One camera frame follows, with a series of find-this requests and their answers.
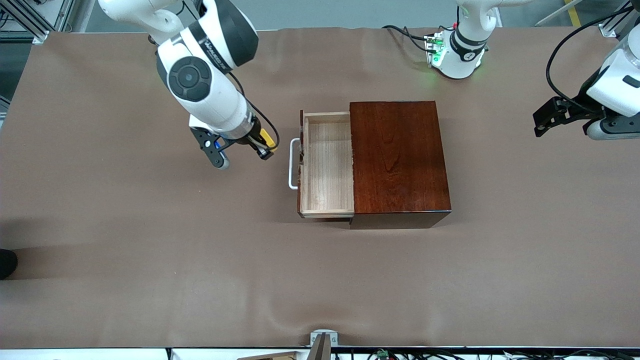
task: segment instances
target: robotic arm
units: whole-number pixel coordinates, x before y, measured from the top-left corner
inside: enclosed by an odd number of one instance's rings
[[[487,40],[497,25],[496,8],[519,6],[532,0],[457,0],[462,11],[460,23],[428,39],[429,64],[453,79],[471,75],[484,54]]]
[[[116,3],[118,8],[143,8],[145,15],[137,13],[127,17],[139,24],[140,19],[162,17],[164,10],[154,9],[173,1],[176,0],[100,0],[100,5],[109,16],[131,13],[115,12]],[[274,142],[254,111],[262,113],[255,110],[226,77],[231,70],[253,59],[258,35],[251,22],[229,0],[204,0],[203,6],[204,16],[179,33],[172,33],[173,30],[168,31],[156,22],[144,22],[143,27],[160,44],[157,50],[160,77],[191,114],[191,132],[214,167],[229,166],[225,149],[235,143],[249,145],[266,160],[278,145],[277,131],[274,128],[277,139]]]
[[[640,25],[609,53],[576,97],[553,97],[533,118],[537,137],[558,125],[589,120],[582,128],[594,140],[640,138]]]

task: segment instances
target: white drawer handle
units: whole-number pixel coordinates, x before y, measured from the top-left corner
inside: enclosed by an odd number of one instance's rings
[[[300,142],[300,138],[295,138],[289,143],[289,188],[291,190],[297,190],[298,187],[293,185],[293,144]]]

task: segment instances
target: wooden box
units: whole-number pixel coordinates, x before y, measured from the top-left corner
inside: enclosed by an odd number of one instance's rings
[[[451,212],[435,102],[301,111],[300,126],[301,217],[345,218],[352,229],[414,229]]]

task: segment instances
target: brown table surface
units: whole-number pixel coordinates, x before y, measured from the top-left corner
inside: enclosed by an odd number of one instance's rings
[[[0,347],[637,346],[640,141],[580,124],[535,138],[544,68],[570,28],[498,29],[468,79],[380,29],[260,34],[237,71],[282,134],[214,169],[155,73],[145,34],[53,33],[2,129]],[[574,94],[614,40],[554,67]],[[351,231],[296,213],[300,110],[437,102],[453,212],[432,229]]]

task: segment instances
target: black cable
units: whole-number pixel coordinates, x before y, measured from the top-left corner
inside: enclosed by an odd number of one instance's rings
[[[269,124],[269,126],[271,126],[271,129],[273,130],[273,133],[276,134],[276,144],[272,147],[266,147],[265,150],[275,150],[278,146],[280,146],[280,133],[278,132],[278,129],[276,129],[275,125],[273,125],[273,123],[271,122],[271,120],[269,120],[269,118],[267,116],[265,116],[265,114],[262,113],[262,111],[260,111],[260,109],[258,109],[258,107],[256,105],[254,105],[249,99],[246,99],[246,102],[249,103],[249,105],[251,105],[251,107],[253,109],[255,109],[255,111],[258,112],[258,114],[260,114],[260,116],[264,119],[264,121],[267,122],[267,124]]]
[[[512,360],[543,360],[544,359],[544,357],[542,356],[527,354],[525,352],[520,352],[520,351],[514,351],[511,353],[511,355],[520,356],[520,357],[512,357],[511,358]]]
[[[184,11],[184,8],[187,7],[187,3],[184,2],[184,0],[182,0],[182,8],[180,9],[179,12],[175,13],[176,15],[180,15],[182,14],[182,12]]]
[[[389,359],[393,359],[393,360],[400,360],[399,357],[396,356],[395,353],[393,353],[391,350],[387,350],[387,353],[389,354]]]
[[[596,351],[596,350],[589,350],[589,349],[582,349],[582,350],[578,350],[578,351],[576,351],[576,352],[572,352],[572,353],[571,353],[571,354],[569,354],[569,355],[555,357],[555,359],[558,359],[558,360],[564,360],[564,359],[566,359],[567,357],[570,357],[570,356],[576,356],[576,355],[578,355],[578,354],[582,354],[582,353],[584,353],[584,352],[586,352],[588,356],[597,355],[597,356],[606,357],[606,358],[608,358],[608,359],[610,359],[610,360],[615,360],[615,359],[616,359],[614,356],[609,355],[609,354],[606,354],[606,353],[604,353],[604,352],[600,352],[600,351]]]
[[[440,356],[440,355],[438,355],[438,354],[427,354],[427,357],[425,357],[424,359],[429,359],[430,357],[437,357],[437,358],[439,358],[440,360],[449,360],[449,359],[447,359],[446,357]]]
[[[631,0],[628,0],[624,5],[622,5],[622,7],[621,7],[621,8],[626,7],[626,6],[629,6],[630,4],[631,4]],[[606,28],[607,26],[609,26],[609,24],[610,24],[612,21],[613,21],[613,18],[611,18],[611,19],[607,20],[607,22],[605,22],[604,24],[602,24],[602,26]]]
[[[444,356],[453,357],[455,360],[464,360],[462,357],[454,355],[452,352],[448,352],[446,350],[440,350],[440,349],[434,348],[434,349],[431,349],[431,351],[440,353],[441,355],[444,355]]]
[[[382,27],[383,29],[393,29],[396,30],[397,32],[399,32],[400,34],[406,36],[406,37],[410,37],[410,38],[414,38],[416,40],[424,40],[424,37],[419,37],[417,35],[412,35],[411,33],[409,33],[409,31],[405,31],[401,28],[398,28],[395,25],[385,25]]]
[[[2,28],[6,24],[7,19],[9,18],[7,16],[7,18],[5,19],[4,14],[5,14],[4,10],[0,9],[0,28]]]
[[[267,124],[269,124],[269,126],[271,126],[271,129],[273,130],[273,133],[276,135],[276,144],[272,147],[265,147],[265,150],[275,150],[279,145],[280,145],[280,133],[278,132],[278,129],[276,129],[275,125],[273,125],[273,123],[271,122],[271,120],[269,120],[269,118],[267,116],[265,116],[265,114],[262,113],[262,111],[260,111],[260,109],[258,109],[258,107],[256,107],[256,105],[254,105],[249,99],[247,99],[247,97],[244,95],[244,88],[242,87],[242,84],[240,83],[240,80],[238,80],[238,78],[236,77],[236,75],[234,75],[234,73],[229,72],[229,75],[231,75],[231,77],[234,79],[234,81],[236,82],[236,84],[238,84],[238,87],[240,89],[240,94],[242,94],[242,96],[244,96],[244,98],[246,99],[246,102],[249,103],[249,105],[251,105],[251,107],[253,109],[255,109],[255,111],[257,111],[257,113],[264,119],[264,121],[267,122]]]
[[[625,16],[621,17],[620,19],[618,19],[618,22],[616,22],[612,28],[615,28],[616,26],[620,25],[620,23],[622,22],[622,20],[625,19],[625,17],[627,17],[631,12],[628,12]]]
[[[400,355],[404,356],[404,358],[405,358],[406,360],[411,360],[411,359],[409,358],[409,356],[410,356],[410,355],[409,355],[409,354],[407,354],[407,353],[401,352],[401,353],[400,353]]]
[[[242,84],[240,84],[240,80],[238,80],[238,78],[236,77],[236,75],[234,75],[233,72],[229,72],[229,75],[231,75],[231,77],[234,78],[234,81],[236,82],[236,84],[238,84],[238,87],[240,88],[240,94],[244,96],[244,88],[242,87]]]
[[[405,26],[403,29],[407,32],[407,34],[409,34],[409,29],[407,29],[407,28],[406,28],[406,26]],[[424,47],[420,46],[417,42],[415,42],[415,40],[413,39],[413,37],[412,37],[412,36],[409,36],[409,40],[411,40],[411,42],[413,42],[413,44],[414,44],[418,49],[420,49],[420,50],[424,51],[425,53],[430,53],[430,54],[436,54],[436,53],[437,53],[437,51],[435,51],[435,50],[426,49],[426,48],[424,48]]]
[[[546,69],[546,75],[547,75],[547,83],[549,84],[549,86],[551,87],[551,89],[560,97],[562,97],[566,102],[570,103],[571,105],[574,105],[580,109],[582,109],[583,111],[586,111],[588,113],[595,113],[594,110],[591,110],[583,105],[578,104],[577,102],[575,102],[573,99],[569,98],[567,95],[565,95],[564,93],[562,93],[560,91],[560,89],[558,89],[554,82],[551,80],[551,75],[550,75],[550,71],[551,71],[551,64],[553,63],[554,59],[556,58],[556,55],[558,54],[558,51],[560,50],[560,48],[562,47],[562,45],[564,45],[565,42],[567,42],[569,39],[571,39],[571,37],[573,37],[575,34],[579,33],[580,31],[598,24],[599,22],[603,22],[604,20],[607,20],[611,17],[615,17],[617,15],[620,15],[622,13],[625,12],[630,12],[631,10],[633,10],[633,7],[627,7],[624,9],[620,9],[617,12],[614,12],[610,15],[607,15],[605,17],[601,17],[599,19],[595,19],[594,21],[589,21],[588,23],[586,23],[585,25],[582,25],[581,27],[577,28],[576,30],[573,30],[569,35],[567,35],[564,39],[562,39],[562,41],[560,41],[560,43],[556,46],[556,48],[553,50],[553,52],[551,53],[551,56],[549,57],[549,61],[547,62],[547,69]]]
[[[11,20],[11,19],[9,19],[9,15],[7,15],[7,16],[4,18],[3,23],[2,23],[2,24],[0,24],[0,29],[1,29],[1,28],[3,28],[9,20]]]

